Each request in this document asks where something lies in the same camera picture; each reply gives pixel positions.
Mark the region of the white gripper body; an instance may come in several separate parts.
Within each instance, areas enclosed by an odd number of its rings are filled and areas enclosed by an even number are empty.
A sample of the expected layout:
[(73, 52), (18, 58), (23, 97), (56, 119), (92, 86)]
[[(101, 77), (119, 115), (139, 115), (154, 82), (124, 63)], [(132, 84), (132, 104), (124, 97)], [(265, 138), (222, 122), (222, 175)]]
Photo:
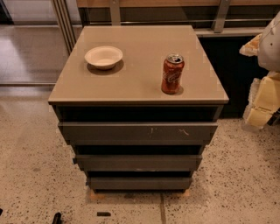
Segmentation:
[(247, 118), (250, 109), (261, 110), (272, 116), (280, 109), (280, 73), (269, 72), (261, 80), (254, 78), (248, 94), (243, 119)]

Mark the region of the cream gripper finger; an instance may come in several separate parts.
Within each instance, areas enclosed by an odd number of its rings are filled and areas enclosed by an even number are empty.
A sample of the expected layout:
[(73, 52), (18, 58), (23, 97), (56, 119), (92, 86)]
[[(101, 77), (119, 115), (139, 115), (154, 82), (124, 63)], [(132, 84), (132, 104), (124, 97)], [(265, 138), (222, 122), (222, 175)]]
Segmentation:
[(251, 108), (245, 119), (245, 123), (257, 128), (262, 128), (271, 117), (272, 115), (269, 113)]

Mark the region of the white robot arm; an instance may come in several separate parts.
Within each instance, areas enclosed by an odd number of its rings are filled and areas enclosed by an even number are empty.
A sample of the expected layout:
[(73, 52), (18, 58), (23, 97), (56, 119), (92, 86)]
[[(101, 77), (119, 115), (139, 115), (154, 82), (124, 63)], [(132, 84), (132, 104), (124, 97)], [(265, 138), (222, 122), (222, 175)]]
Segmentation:
[(280, 12), (239, 53), (256, 56), (258, 65), (269, 71), (261, 80), (253, 80), (243, 113), (246, 125), (261, 129), (280, 109)]

